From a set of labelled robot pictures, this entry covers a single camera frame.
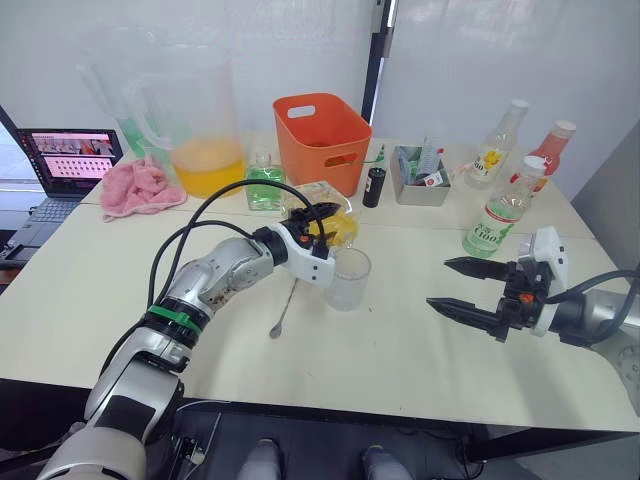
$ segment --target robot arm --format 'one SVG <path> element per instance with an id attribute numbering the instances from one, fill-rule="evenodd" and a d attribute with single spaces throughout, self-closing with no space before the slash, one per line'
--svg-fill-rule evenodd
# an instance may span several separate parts
<path id="1" fill-rule="evenodd" d="M 640 416 L 640 280 L 634 280 L 629 300 L 628 295 L 603 290 L 566 291 L 568 259 L 553 227 L 525 240 L 517 262 L 460 257 L 445 265 L 470 277 L 503 281 L 505 289 L 495 313 L 455 298 L 428 298 L 435 310 L 501 342 L 510 328 L 529 328 L 537 336 L 555 332 L 563 343 L 599 353 L 615 368 Z M 628 274 L 637 277 L 638 272 Z M 552 301 L 554 296 L 562 301 Z M 623 321 L 614 323 L 621 311 L 627 312 Z"/>
<path id="2" fill-rule="evenodd" d="M 316 205 L 322 218 L 338 208 Z M 335 261 L 312 254 L 310 219 L 306 209 L 294 210 L 252 239 L 224 240 L 209 255 L 185 264 L 100 375 L 85 406 L 86 427 L 60 446 L 38 480 L 145 478 L 144 445 L 163 434 L 173 418 L 184 391 L 178 374 L 215 313 L 278 265 L 320 287 L 331 283 Z"/>

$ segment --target gray box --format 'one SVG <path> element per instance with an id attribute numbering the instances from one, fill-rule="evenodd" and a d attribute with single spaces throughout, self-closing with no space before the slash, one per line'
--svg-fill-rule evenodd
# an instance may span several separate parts
<path id="1" fill-rule="evenodd" d="M 445 183 L 437 187 L 422 187 L 414 185 L 405 185 L 400 171 L 400 156 L 411 158 L 421 147 L 397 146 L 393 149 L 391 156 L 390 170 L 391 180 L 393 181 L 393 190 L 396 194 L 396 201 L 400 205 L 425 205 L 427 207 L 439 207 L 447 198 L 451 185 Z M 444 168 L 440 161 L 439 168 Z"/>

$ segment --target white table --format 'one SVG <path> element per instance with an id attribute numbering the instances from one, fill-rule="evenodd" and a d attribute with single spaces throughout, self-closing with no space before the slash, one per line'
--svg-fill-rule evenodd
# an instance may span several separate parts
<path id="1" fill-rule="evenodd" d="M 256 145 L 269 149 L 275 162 L 280 161 L 277 140 L 274 135 L 247 133 L 242 138 L 243 147 L 248 159 L 252 159 L 252 153 Z M 385 144 L 387 152 L 387 162 L 393 152 L 393 147 L 397 140 L 373 139 L 369 145 L 367 161 L 374 161 L 380 150 L 380 146 Z M 443 162 L 447 166 L 459 166 L 473 161 L 476 148 L 473 145 L 449 145 L 446 148 Z M 513 154 L 500 172 L 499 181 L 510 176 L 511 172 L 526 155 L 527 150 L 523 148 L 514 149 Z M 131 152 L 121 161 L 131 161 Z M 362 206 L 362 195 L 370 165 L 364 165 L 358 191 L 350 198 L 354 209 L 359 213 L 359 221 L 365 225 L 393 225 L 399 227 L 425 227 L 425 228 L 447 228 L 457 230 L 468 230 L 473 227 L 478 220 L 479 212 L 486 203 L 491 190 L 474 190 L 467 187 L 464 179 L 459 178 L 454 181 L 445 203 L 441 207 L 413 207 L 400 206 L 395 201 L 393 184 L 391 178 L 387 178 L 384 183 L 380 204 L 377 208 L 369 209 Z M 100 204 L 100 194 L 102 185 L 98 185 L 83 203 L 94 205 Z M 221 198 L 211 205 L 207 211 L 211 213 L 223 213 L 233 215 L 251 215 L 255 217 L 277 218 L 278 213 L 272 212 L 252 212 L 247 207 L 247 202 L 240 192 L 236 195 Z M 202 203 L 202 199 L 189 197 L 187 201 L 175 207 L 176 210 L 194 212 Z M 514 233 L 530 233 L 540 226 L 554 224 L 558 233 L 565 237 L 594 238 L 589 228 L 576 214 L 569 202 L 564 198 L 558 187 L 553 182 L 549 182 L 543 192 L 538 195 L 534 203 L 535 208 L 527 212 L 526 216 L 515 225 Z"/>
<path id="2" fill-rule="evenodd" d="M 565 223 L 557 211 L 550 215 Z M 113 342 L 145 310 L 157 247 L 189 217 L 170 210 L 103 223 L 98 206 L 78 207 L 0 296 L 0 378 L 92 387 Z M 248 230 L 268 220 L 205 218 Z M 183 258 L 203 255 L 232 234 L 201 228 Z M 640 430 L 615 371 L 598 355 L 551 334 L 540 339 L 512 331 L 500 344 L 425 304 L 428 296 L 451 296 L 495 309 L 500 283 L 442 265 L 464 255 L 463 234 L 364 224 L 356 246 L 370 255 L 373 271 L 362 305 L 333 311 L 320 290 L 302 284 L 281 338 L 272 340 L 268 332 L 292 282 L 278 269 L 209 324 L 182 377 L 186 394 L 502 425 Z M 508 237 L 496 259 L 513 259 L 522 238 Z M 571 284 L 614 268 L 593 239 L 568 236 L 565 245 Z M 166 271 L 165 263 L 159 278 Z"/>

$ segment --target orange plastic basket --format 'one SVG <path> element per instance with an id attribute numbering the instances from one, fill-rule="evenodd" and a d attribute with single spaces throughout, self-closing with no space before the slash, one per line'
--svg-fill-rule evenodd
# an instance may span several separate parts
<path id="1" fill-rule="evenodd" d="M 342 99 L 309 93 L 273 102 L 280 158 L 294 185 L 326 180 L 356 193 L 372 128 Z"/>

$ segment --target green band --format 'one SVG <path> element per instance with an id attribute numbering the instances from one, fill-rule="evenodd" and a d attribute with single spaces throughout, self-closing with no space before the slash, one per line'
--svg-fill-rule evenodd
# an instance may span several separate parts
<path id="1" fill-rule="evenodd" d="M 182 325 L 189 330 L 193 330 L 198 336 L 200 336 L 200 334 L 202 333 L 202 329 L 191 321 L 191 317 L 188 313 L 174 312 L 173 310 L 169 310 L 158 305 L 151 305 L 148 311 L 151 313 L 155 313 L 156 315 L 160 315 L 161 317 L 168 318 L 172 322 L 176 322 L 178 325 Z"/>

